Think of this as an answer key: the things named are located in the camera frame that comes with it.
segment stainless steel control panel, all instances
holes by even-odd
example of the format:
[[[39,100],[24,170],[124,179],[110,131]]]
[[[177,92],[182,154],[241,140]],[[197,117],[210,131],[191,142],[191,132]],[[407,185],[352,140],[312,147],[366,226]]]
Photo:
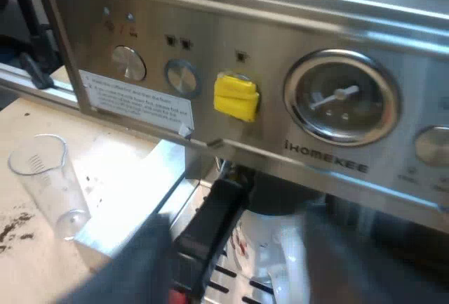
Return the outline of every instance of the stainless steel control panel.
[[[426,17],[404,14],[422,23],[411,25],[372,4],[334,0],[331,11],[329,0],[307,1],[48,0],[48,8],[87,114],[404,218],[416,220],[401,202],[417,212],[449,206],[444,34],[422,28]],[[145,105],[142,88],[181,99],[192,124],[177,130],[98,108],[79,70],[126,84],[126,104]],[[254,122],[214,110],[223,72],[257,85]],[[443,216],[432,221],[421,222],[447,230]]]

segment measuring cup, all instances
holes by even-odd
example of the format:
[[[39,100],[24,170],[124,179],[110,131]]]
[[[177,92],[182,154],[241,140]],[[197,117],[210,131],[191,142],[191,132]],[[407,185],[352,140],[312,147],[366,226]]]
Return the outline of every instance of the measuring cup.
[[[34,136],[11,153],[8,166],[56,236],[73,239],[91,215],[64,139],[53,134]]]

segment ihomekee logo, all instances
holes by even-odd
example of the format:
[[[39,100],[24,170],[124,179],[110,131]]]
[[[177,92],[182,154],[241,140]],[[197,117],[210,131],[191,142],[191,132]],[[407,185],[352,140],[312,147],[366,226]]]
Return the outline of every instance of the ihomekee logo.
[[[345,168],[352,169],[354,171],[358,171],[358,172],[362,172],[362,173],[368,172],[368,166],[366,166],[366,165],[358,164],[354,161],[339,158],[339,157],[336,157],[335,155],[323,153],[323,152],[313,150],[308,147],[303,147],[301,145],[294,145],[288,140],[286,140],[284,147],[286,150],[300,153],[302,155],[307,155],[307,156],[312,157],[317,160],[323,160],[326,162],[330,162],[337,166],[345,167]]]

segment white sticker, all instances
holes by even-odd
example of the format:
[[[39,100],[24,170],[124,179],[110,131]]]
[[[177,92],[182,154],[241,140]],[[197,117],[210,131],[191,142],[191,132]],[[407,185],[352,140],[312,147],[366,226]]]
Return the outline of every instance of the white sticker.
[[[190,100],[79,70],[91,105],[178,132],[194,129]]]

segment pressure gauge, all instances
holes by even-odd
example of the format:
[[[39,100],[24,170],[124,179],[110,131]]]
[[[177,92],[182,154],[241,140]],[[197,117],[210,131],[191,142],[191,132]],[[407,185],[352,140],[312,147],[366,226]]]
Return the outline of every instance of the pressure gauge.
[[[371,143],[393,129],[396,87],[384,69],[353,51],[318,51],[289,71],[284,100],[306,132],[335,145]]]

